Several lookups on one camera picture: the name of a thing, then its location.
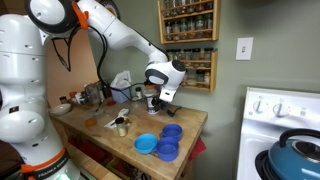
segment butcher block countertop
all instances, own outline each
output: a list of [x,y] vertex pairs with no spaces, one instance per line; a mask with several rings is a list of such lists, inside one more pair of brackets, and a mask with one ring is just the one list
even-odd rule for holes
[[[146,102],[127,101],[113,106],[103,104],[102,108],[105,110],[103,117],[91,127],[85,126],[85,120],[91,118],[87,112],[88,106],[73,104],[69,113],[62,116],[51,116],[51,119],[64,128],[81,134],[94,144],[149,174],[153,179],[159,180],[180,178],[207,120],[207,112],[184,107],[179,109],[174,117],[170,117],[163,110],[157,114],[149,114]],[[123,108],[130,110],[127,117],[131,124],[127,135],[120,137],[116,128],[111,129],[104,126],[117,118],[119,111]],[[174,111],[177,107],[169,106],[168,108]],[[175,160],[164,162],[156,155],[142,155],[134,149],[133,142],[139,135],[151,133],[160,139],[159,134],[162,128],[172,123],[179,124],[183,129],[182,139],[179,142],[179,155]]]

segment wall outlet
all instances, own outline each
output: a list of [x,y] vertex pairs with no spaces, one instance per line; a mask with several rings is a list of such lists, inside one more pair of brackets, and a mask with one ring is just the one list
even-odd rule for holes
[[126,75],[126,78],[125,79],[127,79],[127,81],[129,81],[130,83],[131,83],[131,75],[130,75],[130,71],[128,71],[128,70],[125,70],[125,71],[123,71]]
[[238,38],[236,60],[250,60],[252,45],[253,37]]

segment cabinet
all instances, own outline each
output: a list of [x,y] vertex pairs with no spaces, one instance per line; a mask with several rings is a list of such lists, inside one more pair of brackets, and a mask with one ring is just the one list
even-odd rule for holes
[[[198,0],[197,2],[191,4],[179,5],[175,7],[168,6],[167,3],[169,3],[169,0],[158,1],[160,38],[162,44],[199,42],[217,40],[219,38],[220,0]],[[187,9],[194,9],[197,6],[202,6],[204,9],[199,12],[194,10],[192,13],[187,13]],[[185,10],[186,13],[177,13],[176,15],[171,15],[171,12],[181,12],[181,9]],[[188,28],[186,31],[182,32],[166,30],[166,26],[172,26],[172,24],[175,22],[182,22],[186,20],[188,23],[188,21],[191,21],[191,19],[196,21],[196,18],[199,17],[202,17],[203,20],[205,20],[205,18],[212,20],[212,25],[210,25],[209,28]]]
[[[217,75],[217,56],[218,51],[214,51],[211,53],[211,61],[208,60],[181,60],[185,64],[185,67],[189,71],[195,70],[203,70],[205,72],[209,72],[209,81],[207,82],[199,82],[197,78],[196,80],[190,80],[188,77],[189,74],[186,73],[186,78],[182,81],[180,87],[181,88],[189,88],[189,89],[196,89],[196,90],[205,90],[213,92],[216,87],[216,75]],[[210,63],[209,67],[193,67],[192,63]]]

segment stove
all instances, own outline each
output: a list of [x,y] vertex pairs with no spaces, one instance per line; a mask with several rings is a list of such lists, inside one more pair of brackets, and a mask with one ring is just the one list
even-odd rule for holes
[[[267,152],[283,132],[294,128],[320,131],[320,94],[248,87],[237,180],[277,179],[268,164]],[[294,138],[320,144],[312,137]]]

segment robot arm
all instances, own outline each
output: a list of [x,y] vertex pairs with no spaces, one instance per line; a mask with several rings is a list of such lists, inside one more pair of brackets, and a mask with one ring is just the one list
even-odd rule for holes
[[[37,6],[32,6],[32,1],[28,1],[26,9],[28,10],[30,19],[48,34],[65,36],[71,30],[71,25],[75,26],[78,22],[76,14],[72,13],[73,10],[71,10],[71,3],[69,1],[69,4],[66,1],[62,1],[63,3],[61,4],[57,1],[47,1],[46,4],[37,1]],[[149,57],[145,76],[152,83],[161,85],[159,98],[171,102],[185,74],[183,63],[179,61],[168,62],[167,56],[162,51],[139,33],[123,24],[98,2],[94,0],[80,0],[77,6],[81,12],[88,13],[87,25],[94,27],[102,34],[107,39],[108,46],[111,49],[120,50],[134,46]],[[49,14],[45,14],[43,9],[48,7],[58,8],[55,12],[59,12],[59,16],[53,19]]]

